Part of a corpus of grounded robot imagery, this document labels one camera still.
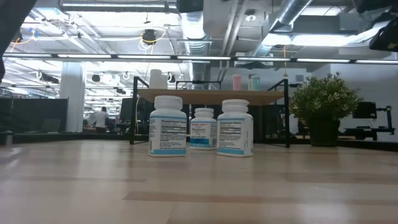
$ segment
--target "man in white shirt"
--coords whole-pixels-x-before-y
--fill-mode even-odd
[[[106,119],[108,118],[108,113],[106,112],[106,107],[102,107],[102,111],[95,114],[95,128],[98,134],[106,132]]]

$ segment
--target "light wood surface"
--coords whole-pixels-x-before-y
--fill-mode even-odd
[[[284,97],[282,91],[247,91],[247,90],[138,90],[138,95],[154,102],[156,96],[179,96],[184,104],[221,105],[223,100],[248,100],[250,105],[268,105]]]
[[[147,144],[0,147],[1,224],[396,224],[398,154],[256,145],[254,157]]]

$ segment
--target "bottle label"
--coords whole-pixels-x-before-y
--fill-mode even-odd
[[[187,118],[151,116],[149,153],[153,155],[185,155],[187,153]]]
[[[218,120],[218,152],[245,155],[252,153],[252,120],[220,118]]]
[[[191,122],[192,147],[216,147],[217,144],[217,122],[215,121],[193,121]]]

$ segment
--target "supplement facts label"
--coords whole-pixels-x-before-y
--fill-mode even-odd
[[[149,127],[150,153],[185,154],[187,146],[186,118],[153,116]]]
[[[218,147],[241,149],[242,127],[244,121],[219,121],[220,136]]]

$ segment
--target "white column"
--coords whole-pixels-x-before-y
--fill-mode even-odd
[[[83,131],[86,71],[81,62],[63,62],[60,98],[69,99],[67,131]]]

